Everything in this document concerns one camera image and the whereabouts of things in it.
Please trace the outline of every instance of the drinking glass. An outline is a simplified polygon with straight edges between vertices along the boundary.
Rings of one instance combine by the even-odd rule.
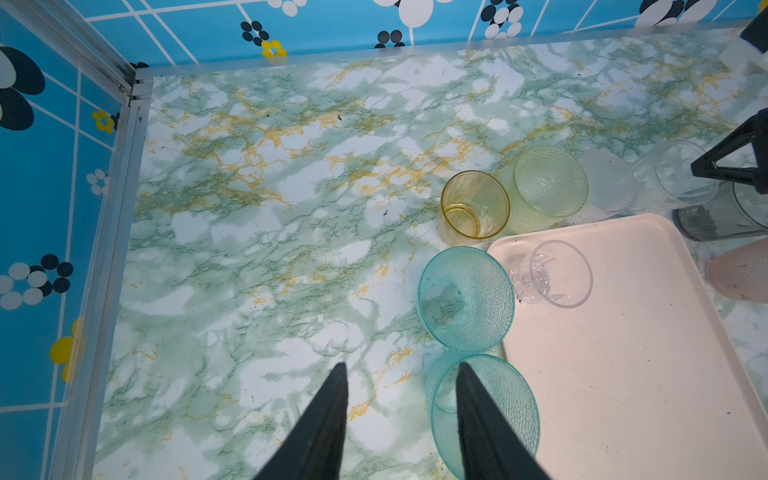
[[[573,155],[561,148],[530,148],[503,173],[508,171],[511,233],[549,227],[576,214],[587,201],[587,175]]]
[[[515,294],[495,258],[473,247],[453,247],[435,255],[424,269],[416,309],[440,343],[478,353],[509,331]]]
[[[530,303],[575,308],[592,293],[592,269],[584,254],[568,242],[548,240],[509,270],[515,295]]]
[[[627,162],[603,150],[585,151],[577,160],[589,182],[587,203],[577,214],[561,221],[560,225],[596,222],[634,205],[637,181]]]
[[[464,478],[456,413],[456,378],[461,362],[467,362],[472,367],[509,426],[531,456],[535,456],[540,435],[538,407],[523,375],[494,356],[446,352],[429,367],[425,390],[432,436],[451,473],[457,478]]]
[[[485,172],[457,173],[440,196],[440,238],[448,245],[471,246],[501,232],[509,220],[509,199],[502,184]]]
[[[705,204],[717,191],[717,180],[694,177],[690,164],[704,155],[692,141],[668,140],[632,165],[637,180],[633,214],[648,214]]]
[[[699,242],[753,237],[768,233],[768,195],[754,187],[726,182],[704,205],[672,212],[677,229]]]

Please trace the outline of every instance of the clear plastic cup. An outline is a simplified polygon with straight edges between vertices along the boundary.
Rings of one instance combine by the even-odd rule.
[[[559,222],[560,225],[597,222],[634,205],[637,181],[627,162],[603,150],[585,151],[577,160],[589,181],[587,203],[573,217]]]
[[[704,155],[692,141],[668,140],[632,165],[637,180],[633,214],[650,214],[705,204],[717,191],[717,180],[694,177],[690,165]]]
[[[515,294],[495,258],[473,247],[453,247],[435,255],[424,269],[416,309],[440,343],[479,353],[509,331]]]
[[[521,302],[575,308],[592,293],[592,269],[584,254],[562,240],[548,240],[509,270]]]
[[[726,182],[704,205],[672,213],[677,229],[698,242],[754,237],[768,233],[768,195],[745,184]]]

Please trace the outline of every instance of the teal textured cup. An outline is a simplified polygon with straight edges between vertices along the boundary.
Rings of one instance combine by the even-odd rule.
[[[509,331],[515,294],[496,259],[473,247],[453,247],[435,255],[424,269],[416,309],[440,343],[481,353]]]
[[[456,377],[461,362],[472,367],[509,426],[531,456],[536,456],[541,434],[538,407],[523,375],[494,356],[446,352],[429,367],[425,391],[432,436],[451,473],[461,480],[464,478],[456,413]]]

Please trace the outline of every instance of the light green textured cup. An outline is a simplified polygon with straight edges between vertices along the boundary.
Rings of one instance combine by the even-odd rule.
[[[576,214],[587,203],[589,183],[581,164],[559,147],[528,149],[501,178],[509,195],[509,233],[528,233]]]
[[[457,478],[464,478],[456,412],[456,377],[461,362],[467,362],[472,367],[509,426],[531,455],[536,456],[541,432],[538,407],[523,375],[494,356],[448,351],[429,367],[425,391],[432,436],[440,457],[451,473]]]

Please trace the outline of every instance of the metal edge trim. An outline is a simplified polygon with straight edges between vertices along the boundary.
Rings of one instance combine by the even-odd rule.
[[[132,68],[122,65],[119,56],[108,47],[95,43],[99,40],[90,35],[92,27],[87,26],[71,8],[59,5],[58,0],[47,0],[46,3],[53,3],[55,7],[40,5],[39,0],[0,0],[0,8],[65,60],[80,68],[110,96],[127,105],[134,84]]]
[[[282,67],[287,65],[304,65],[326,61],[349,61],[367,58],[386,58],[401,55],[422,55],[444,53],[447,51],[476,50],[481,48],[512,47],[516,45],[538,45],[559,43],[563,41],[598,40],[602,38],[617,38],[641,35],[669,35],[689,31],[712,30],[716,28],[739,28],[749,24],[750,20],[723,20],[721,22],[704,22],[669,25],[665,27],[623,28],[616,30],[582,30],[558,33],[554,35],[534,35],[528,37],[503,38],[498,40],[457,41],[432,45],[417,45],[415,47],[398,48],[369,48],[355,51],[330,51],[307,55],[288,57],[249,58],[245,60],[212,61],[200,64],[170,65],[167,67],[150,67],[136,70],[136,79],[145,80],[155,77],[212,73],[256,68]]]
[[[133,217],[149,101],[132,101],[123,141],[115,149],[111,198],[102,205],[91,256],[74,378],[67,388],[51,460],[50,480],[90,479],[109,373],[114,325]]]

